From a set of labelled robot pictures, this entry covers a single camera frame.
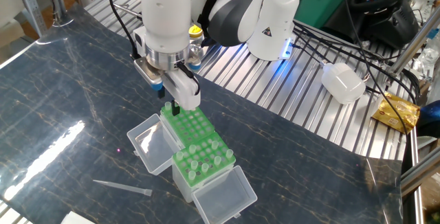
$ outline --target yellow cap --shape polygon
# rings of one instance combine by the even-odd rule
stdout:
[[[198,38],[198,37],[200,37],[204,33],[204,31],[200,27],[198,27],[196,25],[193,25],[190,28],[189,32],[190,32],[190,37],[191,38]]]

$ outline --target white plastic container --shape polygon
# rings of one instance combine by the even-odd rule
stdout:
[[[3,27],[25,8],[22,0],[0,0],[0,27]]]
[[[364,94],[365,83],[345,63],[327,63],[323,70],[322,84],[339,103],[353,103]]]

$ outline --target green panel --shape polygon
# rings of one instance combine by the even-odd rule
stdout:
[[[162,107],[160,113],[166,118],[185,147],[214,133],[214,126],[199,107],[194,111],[181,109],[180,114],[176,116],[173,116],[171,110]]]
[[[320,29],[343,0],[300,0],[295,19]]]
[[[214,148],[213,143],[218,142],[217,148]],[[185,147],[181,151],[173,155],[173,161],[179,169],[180,173],[184,176],[186,182],[190,187],[197,185],[208,177],[218,173],[220,170],[231,166],[235,163],[235,156],[230,158],[226,156],[228,146],[220,138],[219,134],[213,133],[208,137],[199,140],[190,146]],[[179,159],[178,153],[183,153],[183,158]],[[221,162],[219,165],[215,165],[215,157],[219,156]],[[193,170],[191,168],[191,162],[197,161],[197,168]],[[208,171],[203,172],[201,167],[203,164],[208,164]],[[193,170],[196,176],[193,180],[190,180],[189,173]]]

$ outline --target black equipment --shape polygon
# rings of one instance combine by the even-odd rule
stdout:
[[[349,5],[361,40],[380,41],[401,49],[419,31],[408,0],[349,0]],[[340,4],[322,30],[350,43],[355,42],[344,3]]]

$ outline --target blue led light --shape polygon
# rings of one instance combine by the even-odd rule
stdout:
[[[292,38],[289,38],[287,40],[287,43],[286,43],[286,45],[285,45],[285,47],[283,49],[283,55],[282,55],[283,58],[290,58],[290,53],[291,52],[289,52],[289,47],[290,47],[290,41],[291,40],[292,40]]]

